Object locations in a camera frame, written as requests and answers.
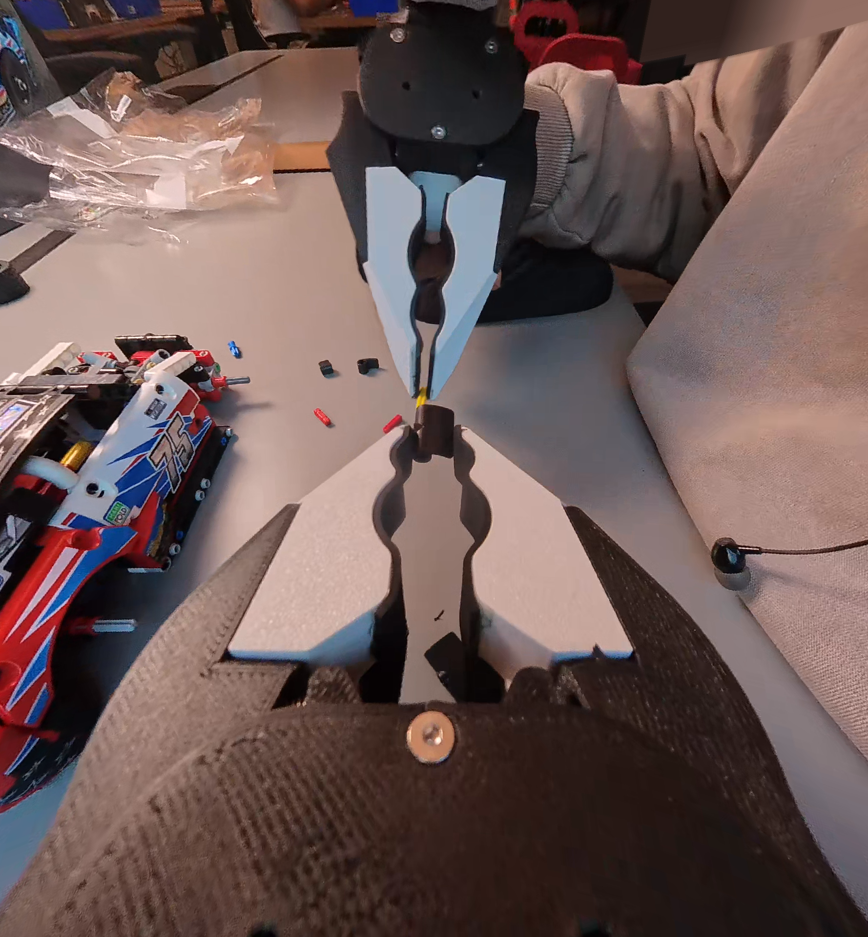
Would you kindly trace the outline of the clear plastic bag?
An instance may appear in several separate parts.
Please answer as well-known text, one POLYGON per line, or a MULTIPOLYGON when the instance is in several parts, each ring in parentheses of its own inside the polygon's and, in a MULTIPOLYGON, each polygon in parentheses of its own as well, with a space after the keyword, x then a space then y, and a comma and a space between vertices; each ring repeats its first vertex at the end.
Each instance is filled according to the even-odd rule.
POLYGON ((114 240, 177 242, 211 213, 282 204, 261 100, 217 111, 101 73, 0 124, 0 219, 114 240))

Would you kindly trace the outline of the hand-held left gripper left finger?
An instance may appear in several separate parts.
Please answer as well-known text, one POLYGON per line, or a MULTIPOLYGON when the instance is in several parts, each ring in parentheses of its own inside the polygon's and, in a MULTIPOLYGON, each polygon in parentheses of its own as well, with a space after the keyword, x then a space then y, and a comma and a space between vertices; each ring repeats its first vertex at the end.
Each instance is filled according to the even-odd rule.
POLYGON ((398 702, 408 625, 393 536, 415 454, 415 430, 393 430, 299 502, 230 657, 348 668, 364 701, 398 702))

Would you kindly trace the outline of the person's right forearm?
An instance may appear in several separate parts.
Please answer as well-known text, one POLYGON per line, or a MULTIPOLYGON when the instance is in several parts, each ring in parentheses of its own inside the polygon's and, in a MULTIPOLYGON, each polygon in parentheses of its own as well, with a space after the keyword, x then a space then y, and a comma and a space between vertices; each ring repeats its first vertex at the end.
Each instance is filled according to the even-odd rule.
POLYGON ((662 84, 545 64, 526 79, 537 176, 521 233, 676 282, 843 28, 662 84))

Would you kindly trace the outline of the lego race car model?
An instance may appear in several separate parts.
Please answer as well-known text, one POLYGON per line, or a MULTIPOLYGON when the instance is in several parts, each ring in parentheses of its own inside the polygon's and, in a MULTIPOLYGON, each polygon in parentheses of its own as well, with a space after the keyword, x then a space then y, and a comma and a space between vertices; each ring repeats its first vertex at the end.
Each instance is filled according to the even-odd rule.
POLYGON ((135 629, 101 583, 170 568, 232 438, 208 406, 250 383, 181 334, 114 345, 0 381, 0 814, 81 754, 102 703, 73 643, 135 629))

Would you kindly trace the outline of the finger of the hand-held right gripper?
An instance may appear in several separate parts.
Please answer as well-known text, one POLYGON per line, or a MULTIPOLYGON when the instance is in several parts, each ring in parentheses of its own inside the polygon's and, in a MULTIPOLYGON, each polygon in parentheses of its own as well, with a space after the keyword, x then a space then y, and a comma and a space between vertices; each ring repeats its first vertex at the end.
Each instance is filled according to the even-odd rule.
POLYGON ((442 229, 453 263, 440 287, 443 307, 430 356, 428 399, 435 399, 455 370, 497 279, 498 230, 505 181, 477 175, 450 193, 442 229))
POLYGON ((395 371, 415 398, 427 387, 421 369, 424 344, 415 320, 419 292, 413 259, 427 231, 426 194, 394 166, 369 167, 366 210, 363 269, 395 371))

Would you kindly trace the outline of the red plastic object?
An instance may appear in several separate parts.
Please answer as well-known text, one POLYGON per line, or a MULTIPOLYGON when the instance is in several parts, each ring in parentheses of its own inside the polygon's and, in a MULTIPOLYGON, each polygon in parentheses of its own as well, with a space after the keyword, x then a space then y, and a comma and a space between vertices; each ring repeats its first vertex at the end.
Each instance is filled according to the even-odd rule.
POLYGON ((529 71, 543 64, 569 64, 585 71, 609 71, 617 81, 639 85, 643 66, 624 39, 597 35, 581 23, 589 2, 510 1, 508 26, 529 71))

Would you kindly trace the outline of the flat black lego piece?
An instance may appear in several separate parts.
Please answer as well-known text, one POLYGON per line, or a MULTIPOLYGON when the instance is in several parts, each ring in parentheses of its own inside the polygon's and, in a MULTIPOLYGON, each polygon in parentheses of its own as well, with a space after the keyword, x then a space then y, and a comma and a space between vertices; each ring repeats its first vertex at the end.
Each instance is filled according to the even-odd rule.
POLYGON ((451 631, 431 645, 424 654, 440 683, 457 682, 465 673, 466 654, 463 641, 451 631))

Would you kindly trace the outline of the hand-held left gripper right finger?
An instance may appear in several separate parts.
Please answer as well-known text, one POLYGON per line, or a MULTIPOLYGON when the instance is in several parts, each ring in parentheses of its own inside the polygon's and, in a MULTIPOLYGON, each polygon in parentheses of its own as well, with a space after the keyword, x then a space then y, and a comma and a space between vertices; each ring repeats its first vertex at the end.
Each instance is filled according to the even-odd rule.
POLYGON ((634 647, 563 502, 470 428, 455 428, 463 560, 463 702, 498 702, 516 675, 628 661, 634 647))

